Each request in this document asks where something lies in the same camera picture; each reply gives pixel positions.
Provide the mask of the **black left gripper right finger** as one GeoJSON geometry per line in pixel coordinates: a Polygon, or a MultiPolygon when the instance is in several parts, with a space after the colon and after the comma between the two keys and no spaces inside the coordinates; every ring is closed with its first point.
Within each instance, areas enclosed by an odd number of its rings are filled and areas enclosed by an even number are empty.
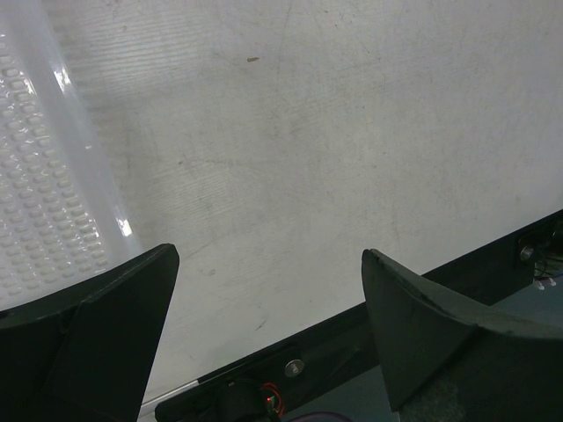
{"type": "Polygon", "coordinates": [[[377,250],[362,286],[391,410],[402,421],[560,421],[562,330],[511,316],[377,250]]]}

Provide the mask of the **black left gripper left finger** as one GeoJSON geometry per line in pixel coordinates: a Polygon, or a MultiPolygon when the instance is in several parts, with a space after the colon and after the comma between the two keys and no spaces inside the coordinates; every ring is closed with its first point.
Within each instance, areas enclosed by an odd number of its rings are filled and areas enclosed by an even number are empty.
{"type": "Polygon", "coordinates": [[[135,421],[179,270],[161,244],[1,313],[3,421],[135,421]]]}

